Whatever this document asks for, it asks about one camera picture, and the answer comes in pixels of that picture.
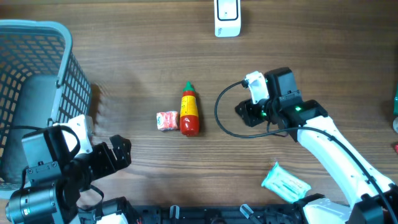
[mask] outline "green bottle cap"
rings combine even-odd
[[[182,91],[195,91],[195,89],[192,87],[191,82],[188,81],[186,87]]]

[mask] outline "wooden tabletop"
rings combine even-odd
[[[290,137],[228,136],[215,122],[214,103],[250,72],[289,66],[304,100],[317,100],[350,143],[398,182],[392,147],[397,7],[397,1],[244,1],[241,35],[225,39],[214,35],[212,1],[1,6],[0,18],[58,21],[70,29],[73,53],[93,84],[93,143],[110,144],[115,134],[132,142],[131,166],[94,183],[106,199],[161,206],[283,203],[261,187],[270,163],[279,161],[312,186],[309,194],[346,203],[300,144]],[[194,138],[156,127],[156,112],[179,110],[186,81],[198,93],[201,134]],[[228,129],[265,131],[265,124],[245,127],[234,112],[249,97],[241,87],[223,97],[219,114]],[[85,193],[81,203],[94,195]]]

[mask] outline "bottle label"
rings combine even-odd
[[[185,115],[198,116],[197,99],[194,96],[183,96],[181,99],[180,117]]]

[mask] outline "ketchup bottle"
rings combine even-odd
[[[180,113],[181,133],[186,136],[195,136],[199,133],[199,117],[195,89],[187,82],[183,89]]]

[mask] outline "blue-gray basket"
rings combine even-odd
[[[44,128],[87,114],[91,87],[72,36],[57,22],[0,20],[0,129]],[[30,130],[0,133],[0,191],[21,186],[27,161],[21,139]]]

